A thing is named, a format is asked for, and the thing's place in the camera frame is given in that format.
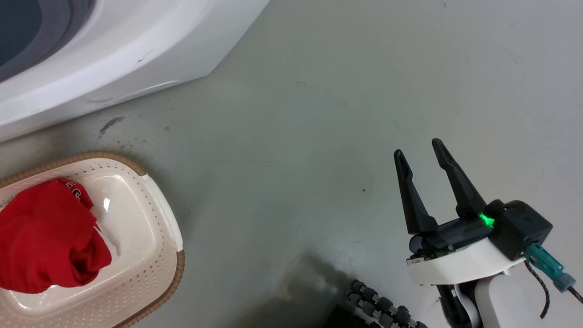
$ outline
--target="beige basket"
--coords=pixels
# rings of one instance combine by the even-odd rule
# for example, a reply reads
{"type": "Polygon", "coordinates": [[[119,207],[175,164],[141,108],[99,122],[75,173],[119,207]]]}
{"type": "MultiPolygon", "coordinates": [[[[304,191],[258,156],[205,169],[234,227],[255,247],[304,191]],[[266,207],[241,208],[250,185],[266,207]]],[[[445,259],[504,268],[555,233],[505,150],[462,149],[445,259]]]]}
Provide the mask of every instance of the beige basket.
{"type": "Polygon", "coordinates": [[[85,187],[118,257],[87,286],[53,286],[40,294],[0,288],[0,326],[132,326],[166,303],[182,279],[182,237],[170,206],[136,163],[97,151],[0,180],[0,210],[18,192],[56,177],[85,187]]]}

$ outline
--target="teal connector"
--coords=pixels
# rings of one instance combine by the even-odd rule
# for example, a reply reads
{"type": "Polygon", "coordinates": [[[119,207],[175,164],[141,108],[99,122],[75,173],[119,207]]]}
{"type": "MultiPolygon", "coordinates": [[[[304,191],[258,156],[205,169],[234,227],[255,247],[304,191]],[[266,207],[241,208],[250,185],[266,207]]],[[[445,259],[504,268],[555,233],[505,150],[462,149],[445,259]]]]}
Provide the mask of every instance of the teal connector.
{"type": "Polygon", "coordinates": [[[552,281],[554,286],[561,292],[575,284],[575,279],[563,272],[564,266],[559,263],[546,249],[539,243],[532,244],[524,254],[524,257],[537,269],[544,272],[552,281]]]}

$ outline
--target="basket handle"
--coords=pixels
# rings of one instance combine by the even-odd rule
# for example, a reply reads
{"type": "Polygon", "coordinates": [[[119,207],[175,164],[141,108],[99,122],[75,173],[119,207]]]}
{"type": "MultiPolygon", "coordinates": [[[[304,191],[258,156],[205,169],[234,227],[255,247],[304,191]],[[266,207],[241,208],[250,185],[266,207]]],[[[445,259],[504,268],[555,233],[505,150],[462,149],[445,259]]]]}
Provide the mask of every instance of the basket handle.
{"type": "Polygon", "coordinates": [[[146,188],[150,192],[152,196],[154,196],[154,201],[156,202],[156,206],[166,223],[166,227],[170,232],[170,236],[174,243],[176,244],[176,251],[180,252],[182,250],[182,234],[180,234],[180,228],[178,227],[178,222],[176,222],[176,217],[166,201],[164,194],[156,184],[156,182],[148,175],[145,174],[142,176],[144,182],[146,183],[146,188]]]}

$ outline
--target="floor stain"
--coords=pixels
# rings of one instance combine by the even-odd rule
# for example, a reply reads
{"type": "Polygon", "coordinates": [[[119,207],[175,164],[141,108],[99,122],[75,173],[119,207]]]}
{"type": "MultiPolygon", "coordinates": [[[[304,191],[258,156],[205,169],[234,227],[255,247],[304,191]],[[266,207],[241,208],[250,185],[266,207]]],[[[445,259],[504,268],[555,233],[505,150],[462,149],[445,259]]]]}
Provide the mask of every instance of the floor stain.
{"type": "Polygon", "coordinates": [[[112,126],[116,125],[118,122],[121,122],[125,119],[125,117],[123,116],[118,116],[118,117],[114,117],[111,120],[109,120],[104,126],[103,128],[101,128],[99,130],[99,137],[101,138],[107,130],[109,130],[109,128],[111,128],[112,126]]]}

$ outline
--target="washing machine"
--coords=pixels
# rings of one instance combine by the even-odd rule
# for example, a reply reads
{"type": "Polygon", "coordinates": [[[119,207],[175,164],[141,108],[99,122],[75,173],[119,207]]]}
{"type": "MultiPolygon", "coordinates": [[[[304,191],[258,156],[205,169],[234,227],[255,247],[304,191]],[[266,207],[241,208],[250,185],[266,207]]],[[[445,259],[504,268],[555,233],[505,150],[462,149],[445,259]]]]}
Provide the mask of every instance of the washing machine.
{"type": "Polygon", "coordinates": [[[268,1],[0,1],[0,141],[207,75],[268,1]]]}

